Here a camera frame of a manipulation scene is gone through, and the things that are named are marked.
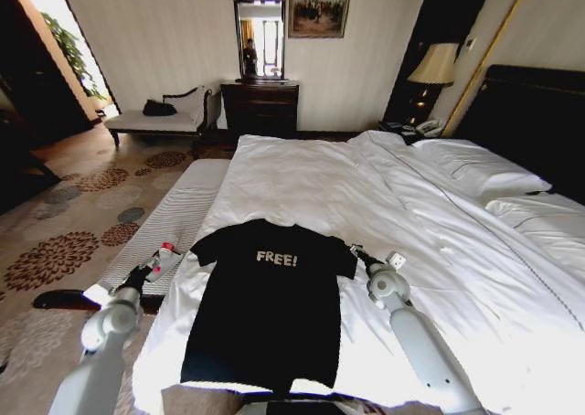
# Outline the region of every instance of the black headboard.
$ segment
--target black headboard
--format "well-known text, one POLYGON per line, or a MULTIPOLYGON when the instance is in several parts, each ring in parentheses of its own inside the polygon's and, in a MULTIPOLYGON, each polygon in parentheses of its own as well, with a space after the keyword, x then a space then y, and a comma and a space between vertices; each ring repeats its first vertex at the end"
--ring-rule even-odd
POLYGON ((453 137, 523 166, 585 204, 585 72, 493 65, 453 137))

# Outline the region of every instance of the white pillow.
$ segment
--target white pillow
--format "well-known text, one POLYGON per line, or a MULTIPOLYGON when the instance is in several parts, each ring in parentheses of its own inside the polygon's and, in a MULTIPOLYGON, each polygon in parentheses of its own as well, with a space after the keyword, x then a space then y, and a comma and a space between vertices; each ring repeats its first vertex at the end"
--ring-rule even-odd
POLYGON ((485 207, 585 284, 585 207, 558 194, 504 197, 485 207))
POLYGON ((198 127, 199 124, 203 122, 205 118, 205 94, 207 92, 207 88, 205 86, 200 86, 197 90, 193 93, 195 102, 198 102, 198 106, 193 107, 189 112, 191 115, 191 119, 195 123, 195 126, 198 127))
POLYGON ((404 138, 397 133, 381 132, 380 130, 368 130, 366 133, 367 137, 364 137, 366 141, 369 138, 374 144, 380 145, 381 147, 390 149, 406 147, 404 138))
POLYGON ((425 139, 413 145, 467 196, 482 203, 551 188, 549 183, 520 165, 470 141, 425 139))

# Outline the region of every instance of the patterned carpet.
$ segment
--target patterned carpet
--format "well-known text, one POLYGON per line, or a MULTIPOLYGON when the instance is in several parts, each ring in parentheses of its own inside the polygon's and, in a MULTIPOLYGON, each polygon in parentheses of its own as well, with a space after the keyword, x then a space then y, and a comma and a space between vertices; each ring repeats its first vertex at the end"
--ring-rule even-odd
MULTIPOLYGON (((4 414, 47 413, 59 382, 80 358, 80 329, 88 315, 34 310, 34 298, 47 290, 85 289, 98 280, 192 162, 186 138, 121 138, 116 151, 100 124, 37 151, 63 181, 0 217, 4 414)), ((151 322, 144 318, 124 353, 129 365, 151 322)), ((129 378, 116 413, 136 413, 129 378)))

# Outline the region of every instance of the wall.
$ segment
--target wall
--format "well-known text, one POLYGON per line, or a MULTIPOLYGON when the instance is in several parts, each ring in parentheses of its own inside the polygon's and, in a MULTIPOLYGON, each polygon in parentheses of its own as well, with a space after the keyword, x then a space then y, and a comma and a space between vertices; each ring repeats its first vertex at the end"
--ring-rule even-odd
MULTIPOLYGON (((520 0, 481 70, 493 64, 585 70, 584 26, 583 0, 520 0)), ((474 95, 469 94, 463 110, 474 95)), ((463 115, 454 115, 452 128, 463 115)))
MULTIPOLYGON (((122 110, 239 76, 232 0, 69 0, 122 110)), ((422 0, 350 0, 343 39, 287 39, 299 128, 381 118, 422 0)))
POLYGON ((455 82, 451 87, 442 90, 435 107, 432 109, 431 118, 447 119, 451 115, 514 1, 485 0, 484 7, 469 33, 469 37, 476 38, 473 49, 471 51, 462 50, 457 58, 455 82))
POLYGON ((81 87, 80 82, 77 80, 77 77, 75 76, 73 70, 69 66, 67 59, 65 59, 65 56, 61 51, 61 48, 59 48, 57 41, 55 40, 55 38, 53 38, 53 35, 51 34, 50 30, 47 27, 47 24, 45 23, 45 19, 43 19, 43 16, 33 6, 31 0, 18 1, 25 9, 28 18, 35 27, 35 30, 38 32, 38 35, 40 36, 41 40, 47 47, 48 53, 55 61, 55 64, 61 71, 61 75, 63 75, 63 78, 69 85, 69 88, 75 95, 75 98, 77 98, 77 101, 80 103, 81 109, 83 109, 83 111, 85 112, 90 121, 95 120, 98 117, 98 115, 96 114, 93 108, 93 104, 91 103, 91 100, 88 98, 88 96, 85 94, 85 91, 81 87))

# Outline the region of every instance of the carpet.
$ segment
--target carpet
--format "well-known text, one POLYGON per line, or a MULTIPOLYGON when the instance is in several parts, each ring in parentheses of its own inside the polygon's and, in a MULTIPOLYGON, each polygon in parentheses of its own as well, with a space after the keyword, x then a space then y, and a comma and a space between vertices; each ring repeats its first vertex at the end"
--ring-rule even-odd
MULTIPOLYGON (((80 329, 89 315, 35 310, 34 298, 54 289, 84 290, 99 280, 191 164, 189 148, 188 138, 127 134, 116 151, 98 124, 35 151, 62 182, 0 217, 4 414, 47 413, 60 381, 80 359, 80 329)), ((152 320, 144 317, 124 351, 127 371, 116 413, 138 413, 129 373, 152 320)))

